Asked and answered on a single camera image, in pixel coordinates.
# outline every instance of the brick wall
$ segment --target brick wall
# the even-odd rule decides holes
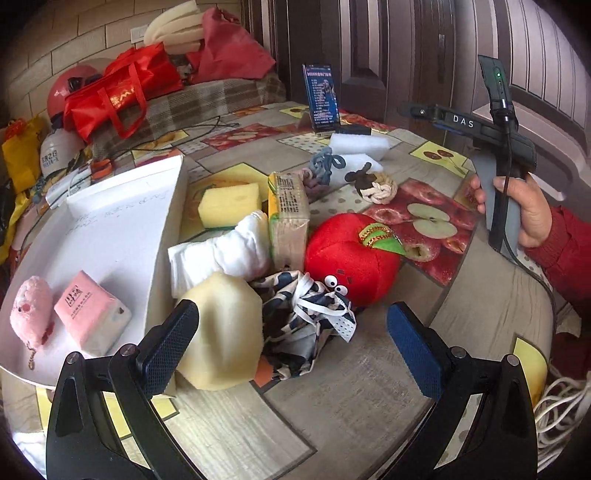
[[[61,73],[77,63],[104,68],[130,48],[130,28],[149,24],[183,1],[47,0],[2,60],[1,92],[10,115],[30,119],[39,114],[49,122],[47,95]],[[197,3],[202,11],[217,4],[242,18],[240,0]]]

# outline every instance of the brown plush figure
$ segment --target brown plush figure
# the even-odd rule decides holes
[[[363,196],[361,190],[367,190],[372,188],[373,182],[376,181],[376,176],[373,173],[368,173],[371,168],[371,163],[367,162],[361,170],[350,171],[345,175],[345,181],[347,183],[353,183],[355,190],[359,195]]]

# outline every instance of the white foam block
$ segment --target white foam block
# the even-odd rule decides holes
[[[387,138],[376,135],[332,134],[329,147],[333,155],[365,153],[380,161],[390,150],[390,143]]]

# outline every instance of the phone screen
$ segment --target phone screen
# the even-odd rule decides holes
[[[339,105],[330,65],[302,65],[310,118],[314,131],[334,130],[340,125]]]

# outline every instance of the googly eyes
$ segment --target googly eyes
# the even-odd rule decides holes
[[[327,275],[324,278],[324,285],[330,288],[335,288],[338,285],[338,281],[334,275]]]
[[[349,290],[344,285],[337,285],[335,287],[335,292],[340,293],[341,295],[345,296],[349,293]]]

